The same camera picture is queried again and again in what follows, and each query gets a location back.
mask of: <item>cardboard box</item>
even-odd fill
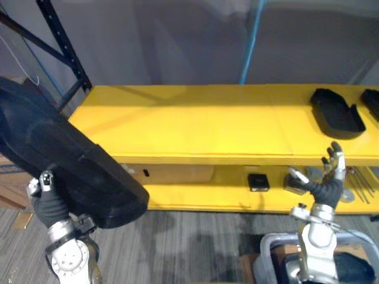
[[[206,164],[121,164],[142,185],[208,183],[213,166]]]
[[[26,186],[31,176],[0,154],[0,206],[14,209],[29,205]]]
[[[239,263],[242,270],[242,279],[244,283],[255,284],[253,264],[254,261],[258,258],[259,254],[245,254],[239,257]]]

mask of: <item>yellow shelving unit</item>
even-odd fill
[[[146,185],[150,208],[288,212],[311,197],[283,190],[285,166],[319,166],[333,141],[311,111],[317,88],[357,104],[366,125],[359,137],[338,140],[347,165],[379,166],[379,128],[359,100],[363,86],[95,86],[70,122],[119,163],[214,166],[209,183]],[[268,175],[269,192],[249,191],[249,165]],[[356,196],[338,211],[379,212],[378,181],[370,181],[370,204]]]

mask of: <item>black metal rack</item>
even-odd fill
[[[8,28],[14,30],[20,36],[30,40],[39,48],[46,51],[51,56],[57,58],[62,63],[69,66],[74,73],[77,81],[72,85],[72,87],[64,94],[63,98],[58,102],[56,108],[61,111],[68,102],[72,99],[74,94],[81,87],[83,91],[90,90],[92,88],[91,81],[89,81],[84,68],[76,56],[76,53],[71,45],[71,42],[63,28],[59,17],[54,10],[51,0],[37,0],[37,5],[40,8],[50,31],[53,33],[55,40],[57,41],[61,52],[52,48],[50,45],[45,43],[42,39],[28,31],[22,25],[12,20],[9,16],[0,11],[0,22],[5,24]]]

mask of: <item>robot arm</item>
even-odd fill
[[[299,232],[301,282],[338,283],[333,253],[337,246],[335,231],[339,226],[333,221],[343,191],[346,166],[345,155],[336,142],[327,152],[330,161],[322,158],[326,174],[321,184],[313,183],[293,167],[286,178],[288,186],[310,191],[315,200],[311,211],[306,210],[304,205],[291,210],[292,216],[306,222]]]
[[[100,284],[98,247],[88,237],[95,229],[91,217],[71,219],[51,171],[43,172],[39,180],[32,179],[27,192],[37,217],[48,228],[52,243],[46,248],[47,259],[60,283]]]

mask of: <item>blue cable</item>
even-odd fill
[[[261,15],[262,15],[262,11],[263,11],[265,2],[266,2],[266,0],[259,0],[258,9],[257,9],[257,12],[256,12],[256,17],[255,17],[255,22],[254,22],[254,28],[253,28],[251,37],[249,39],[249,45],[248,45],[248,48],[247,48],[248,51],[247,51],[247,53],[245,53],[245,55],[246,55],[245,56],[245,60],[244,60],[245,63],[243,64],[243,69],[242,69],[242,72],[241,72],[241,77],[239,79],[239,83],[241,85],[244,85],[245,82],[246,82],[246,77],[248,75],[251,58],[253,57],[253,51],[254,51],[254,47],[255,47],[256,35],[257,35],[258,29],[259,29],[259,22],[261,21]]]

